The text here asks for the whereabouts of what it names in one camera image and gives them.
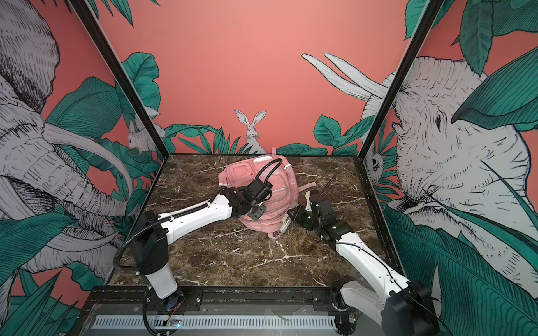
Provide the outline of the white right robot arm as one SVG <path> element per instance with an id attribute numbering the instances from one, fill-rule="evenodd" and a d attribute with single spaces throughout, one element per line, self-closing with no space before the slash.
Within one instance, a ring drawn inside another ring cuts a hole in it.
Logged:
<path id="1" fill-rule="evenodd" d="M 368 288 L 355 280 L 338 285 L 333 299 L 336 308 L 356 309 L 375 321 L 385 335 L 439 334 L 430 290 L 393 270 L 349 224 L 334 214 L 323 216 L 319 205 L 312 205 L 310 211 L 298 205 L 288 211 L 288 216 L 306 231 L 315 232 L 368 283 Z"/>

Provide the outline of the pink student backpack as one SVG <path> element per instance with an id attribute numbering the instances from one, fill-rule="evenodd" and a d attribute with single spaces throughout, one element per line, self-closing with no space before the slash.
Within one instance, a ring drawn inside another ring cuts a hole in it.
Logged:
<path id="1" fill-rule="evenodd" d="M 257 179 L 270 187 L 263 201 L 266 209 L 259 219 L 243 215 L 240 222 L 251 230 L 266 233 L 270 239 L 278 239 L 291 223 L 287 212 L 298 206 L 299 193 L 314 188 L 316 183 L 298 185 L 291 163 L 275 151 L 234 162 L 219 173 L 219 184 L 225 187 L 246 187 Z"/>

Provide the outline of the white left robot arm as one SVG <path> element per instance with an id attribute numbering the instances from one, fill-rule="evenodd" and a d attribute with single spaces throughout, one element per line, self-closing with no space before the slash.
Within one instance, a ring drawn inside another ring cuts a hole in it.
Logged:
<path id="1" fill-rule="evenodd" d="M 113 268 L 138 272 L 161 300 L 180 294 L 179 284 L 169 264 L 168 246 L 206 225 L 232 217 L 248 215 L 258 221 L 266 211 L 263 203 L 272 194 L 270 187 L 264 184 L 240 188 L 220 187 L 207 201 L 169 215 L 161 214 L 155 221 L 145 222 L 140 231 L 125 241 L 113 258 Z M 120 264 L 125 250 L 147 232 L 155 233 L 156 237 L 148 237 L 142 242 L 142 251 L 136 259 L 137 265 L 127 267 Z"/>

